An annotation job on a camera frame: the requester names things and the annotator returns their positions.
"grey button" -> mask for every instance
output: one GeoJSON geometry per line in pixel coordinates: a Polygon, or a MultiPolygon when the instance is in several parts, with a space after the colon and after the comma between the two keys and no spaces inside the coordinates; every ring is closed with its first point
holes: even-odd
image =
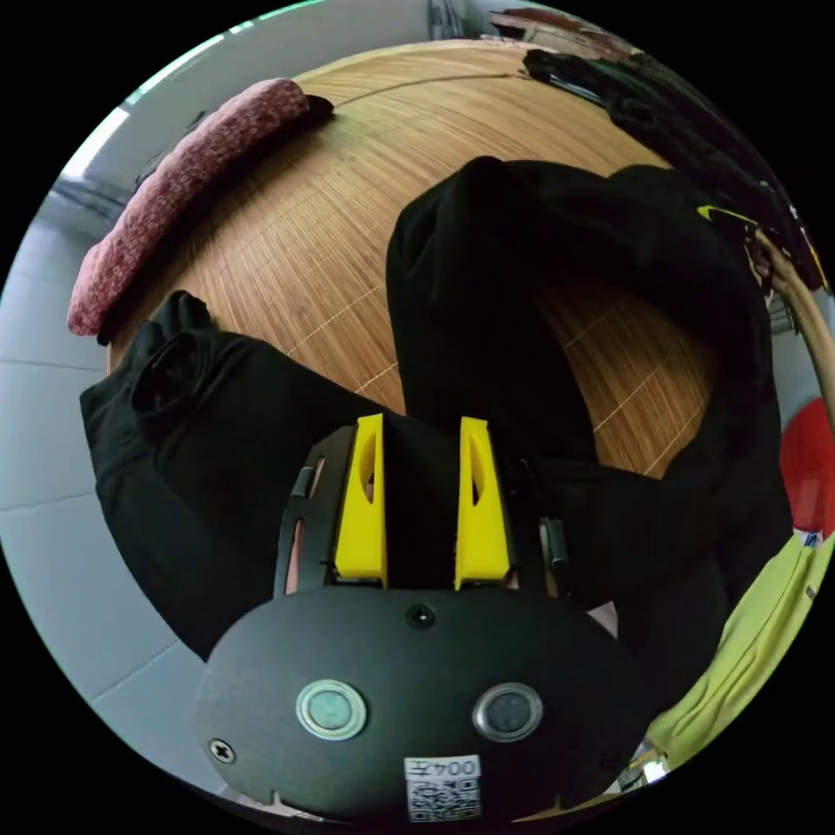
{"type": "Polygon", "coordinates": [[[531,705],[518,693],[502,693],[487,705],[487,724],[500,733],[516,733],[531,721],[531,705]]]}
{"type": "Polygon", "coordinates": [[[298,694],[296,716],[314,736],[339,741],[363,730],[367,711],[362,696],[353,687],[323,678],[311,682],[298,694]]]}
{"type": "Polygon", "coordinates": [[[308,710],[313,721],[328,731],[344,728],[351,721],[351,703],[335,690],[317,693],[311,699],[308,710]]]}
{"type": "Polygon", "coordinates": [[[483,693],[472,711],[478,731],[495,742],[516,742],[533,733],[542,719],[542,699],[528,685],[505,682],[483,693]]]}

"qr code label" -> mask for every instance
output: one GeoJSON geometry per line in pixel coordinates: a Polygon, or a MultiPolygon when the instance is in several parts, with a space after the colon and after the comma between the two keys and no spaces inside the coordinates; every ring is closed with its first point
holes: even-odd
{"type": "Polygon", "coordinates": [[[407,758],[404,765],[412,823],[481,817],[478,755],[407,758]]]}

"red pillow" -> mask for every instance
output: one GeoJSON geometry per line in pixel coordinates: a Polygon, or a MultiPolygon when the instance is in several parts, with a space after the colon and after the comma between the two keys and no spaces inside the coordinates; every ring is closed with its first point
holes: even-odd
{"type": "Polygon", "coordinates": [[[794,526],[829,538],[835,531],[835,439],[821,397],[785,427],[780,472],[794,526]]]}
{"type": "Polygon", "coordinates": [[[307,96],[295,82],[259,81],[183,137],[84,258],[70,299],[70,330],[96,336],[105,313],[191,199],[233,159],[307,110],[307,96]]]}

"bamboo mat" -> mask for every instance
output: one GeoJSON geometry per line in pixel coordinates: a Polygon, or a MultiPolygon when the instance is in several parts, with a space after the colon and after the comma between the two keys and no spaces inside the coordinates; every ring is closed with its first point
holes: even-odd
{"type": "MultiPolygon", "coordinates": [[[[604,176],[666,166],[602,109],[526,77],[528,48],[413,44],[299,77],[336,105],[335,118],[215,207],[114,340],[111,366],[138,323],[185,289],[221,327],[403,411],[384,263],[408,202],[482,154],[604,176]]],[[[561,285],[542,290],[543,306],[589,405],[601,462],[659,477],[698,428],[709,358],[637,299],[580,277],[561,285]]]]}

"yellow shirt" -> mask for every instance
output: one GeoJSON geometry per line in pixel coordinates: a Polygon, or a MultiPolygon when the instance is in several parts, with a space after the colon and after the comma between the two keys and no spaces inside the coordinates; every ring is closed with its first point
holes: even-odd
{"type": "Polygon", "coordinates": [[[750,704],[797,636],[835,547],[796,534],[773,557],[725,624],[716,657],[687,695],[662,713],[647,736],[677,768],[701,751],[750,704]]]}

